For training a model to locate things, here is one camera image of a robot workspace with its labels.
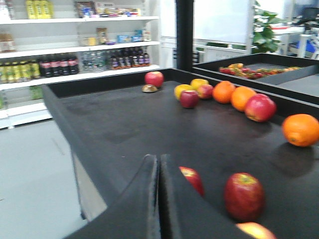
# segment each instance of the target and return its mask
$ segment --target yellow bottle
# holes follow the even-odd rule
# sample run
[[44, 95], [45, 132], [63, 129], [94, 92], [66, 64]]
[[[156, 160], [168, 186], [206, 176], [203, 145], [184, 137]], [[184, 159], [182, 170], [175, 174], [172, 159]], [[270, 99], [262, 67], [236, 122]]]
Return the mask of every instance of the yellow bottle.
[[52, 1], [48, 1], [48, 2], [49, 2], [49, 11], [50, 11], [51, 18], [54, 18], [53, 3]]
[[49, 2], [47, 0], [41, 0], [41, 10], [42, 10], [42, 16], [45, 19], [50, 19], [50, 9], [49, 9]]
[[33, 0], [33, 6], [35, 9], [35, 15], [37, 19], [43, 19], [42, 9], [41, 9], [41, 1]]
[[28, 13], [28, 19], [36, 19], [33, 0], [25, 1], [26, 12]]

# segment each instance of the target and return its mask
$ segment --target dark bottle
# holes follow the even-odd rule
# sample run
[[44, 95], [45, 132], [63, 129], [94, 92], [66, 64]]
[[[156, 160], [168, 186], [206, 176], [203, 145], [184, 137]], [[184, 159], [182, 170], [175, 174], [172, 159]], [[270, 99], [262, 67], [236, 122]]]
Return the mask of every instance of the dark bottle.
[[68, 57], [66, 56], [66, 54], [61, 54], [61, 58], [60, 58], [60, 68], [61, 68], [61, 74], [62, 76], [68, 76], [70, 75], [69, 72], [69, 63], [68, 63]]
[[116, 55], [111, 56], [111, 69], [118, 70], [119, 69], [119, 62]]
[[145, 66], [150, 66], [151, 65], [150, 55], [148, 54], [146, 49], [145, 49], [145, 52], [144, 52], [144, 65]]
[[117, 58], [118, 58], [118, 63], [119, 63], [119, 69], [124, 69], [125, 68], [125, 63], [123, 56], [121, 54], [121, 50], [117, 50]]
[[44, 77], [52, 77], [52, 71], [51, 71], [51, 60], [48, 56], [45, 56], [42, 62], [42, 70]]
[[123, 51], [123, 59], [125, 63], [125, 68], [131, 68], [131, 61], [130, 61], [130, 52], [128, 48], [125, 48]]
[[139, 66], [145, 66], [145, 64], [144, 64], [144, 54], [143, 54], [142, 47], [138, 48], [138, 62], [139, 62]]
[[75, 75], [79, 73], [79, 63], [76, 55], [69, 55], [68, 57], [69, 71], [71, 75]]
[[44, 61], [44, 58], [43, 58], [43, 56], [41, 56], [41, 57], [38, 59], [38, 62], [39, 62], [39, 70], [40, 70], [40, 76], [43, 76], [43, 77], [44, 77], [43, 61]]
[[135, 51], [134, 48], [132, 48], [130, 50], [131, 52], [131, 55], [130, 55], [130, 58], [131, 58], [131, 66], [132, 67], [139, 67], [139, 60], [138, 60], [138, 57], [137, 57], [137, 53]]
[[50, 59], [52, 75], [55, 77], [60, 76], [60, 61], [57, 59], [57, 56], [53, 54], [50, 55]]

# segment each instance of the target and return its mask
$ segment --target store shelf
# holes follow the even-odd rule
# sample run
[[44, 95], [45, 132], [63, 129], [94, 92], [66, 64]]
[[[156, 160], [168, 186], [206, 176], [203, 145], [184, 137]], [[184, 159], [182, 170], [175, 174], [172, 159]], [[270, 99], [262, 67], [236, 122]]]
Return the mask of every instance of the store shelf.
[[137, 16], [137, 17], [101, 17], [101, 18], [54, 18], [54, 19], [20, 19], [0, 22], [0, 25], [8, 24], [39, 24], [39, 23], [65, 23], [65, 22], [94, 22], [94, 21], [136, 21], [155, 20], [158, 16]]
[[9, 104], [6, 110], [9, 117], [25, 113], [46, 110], [43, 99]]
[[137, 68], [123, 69], [123, 70], [109, 70], [109, 71], [103, 71], [103, 72], [97, 72], [97, 73], [90, 72], [90, 73], [81, 73], [81, 74], [69, 75], [69, 76], [43, 78], [43, 79], [32, 80], [28, 82], [1, 84], [0, 90], [9, 90], [9, 89], [36, 86], [36, 85], [49, 84], [49, 83], [57, 83], [57, 82], [63, 82], [63, 81], [74, 81], [74, 80], [89, 79], [89, 78], [96, 78], [96, 77], [103, 77], [103, 76], [112, 76], [117, 74], [135, 73], [139, 71], [156, 70], [159, 68], [160, 68], [159, 65], [151, 65], [146, 67], [137, 67]]
[[135, 47], [135, 46], [151, 46], [151, 45], [159, 45], [159, 44], [160, 42], [158, 41], [141, 41], [141, 42], [119, 43], [115, 45], [80, 46], [80, 47], [45, 49], [45, 50], [17, 51], [17, 52], [0, 53], [0, 59], [22, 57], [22, 56], [57, 54], [57, 53], [66, 53], [66, 52], [107, 50], [107, 49], [117, 49], [117, 48]]

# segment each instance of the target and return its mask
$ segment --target apple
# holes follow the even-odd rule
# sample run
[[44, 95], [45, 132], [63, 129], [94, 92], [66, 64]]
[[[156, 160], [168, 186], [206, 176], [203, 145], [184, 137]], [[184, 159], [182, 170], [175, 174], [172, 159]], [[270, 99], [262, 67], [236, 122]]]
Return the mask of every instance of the apple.
[[191, 82], [190, 82], [190, 85], [193, 86], [194, 90], [197, 91], [198, 87], [201, 86], [201, 85], [206, 85], [206, 84], [209, 84], [208, 80], [205, 80], [205, 79], [193, 79]]
[[236, 226], [256, 239], [276, 239], [275, 235], [269, 229], [258, 223], [237, 223]]
[[213, 97], [213, 95], [212, 95], [213, 89], [214, 89], [214, 87], [212, 85], [209, 85], [209, 84], [204, 84], [204, 85], [199, 86], [197, 88], [199, 98], [203, 99], [203, 100], [211, 99]]
[[245, 115], [256, 122], [266, 122], [275, 114], [277, 106], [268, 96], [256, 94], [245, 106]]
[[192, 168], [187, 168], [180, 166], [179, 167], [180, 171], [184, 175], [184, 177], [188, 180], [188, 182], [191, 183], [191, 185], [194, 187], [194, 189], [201, 195], [204, 196], [204, 187], [201, 182], [199, 173], [192, 169]]
[[227, 180], [224, 202], [227, 212], [233, 218], [241, 222], [254, 221], [265, 206], [263, 186], [249, 173], [234, 173]]
[[188, 85], [188, 84], [181, 84], [178, 85], [174, 88], [174, 94], [177, 100], [179, 100], [180, 98], [180, 94], [182, 91], [186, 91], [186, 90], [194, 90], [193, 86]]
[[198, 93], [195, 90], [182, 91], [179, 101], [184, 108], [192, 109], [198, 104]]
[[164, 82], [164, 75], [159, 71], [151, 71], [145, 74], [145, 83], [160, 88]]

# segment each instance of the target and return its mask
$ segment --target gray floor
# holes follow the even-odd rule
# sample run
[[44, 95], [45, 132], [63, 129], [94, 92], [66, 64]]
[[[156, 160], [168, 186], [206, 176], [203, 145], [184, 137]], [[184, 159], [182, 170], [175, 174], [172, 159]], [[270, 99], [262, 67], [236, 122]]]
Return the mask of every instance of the gray floor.
[[0, 130], [0, 239], [61, 239], [85, 224], [55, 122]]

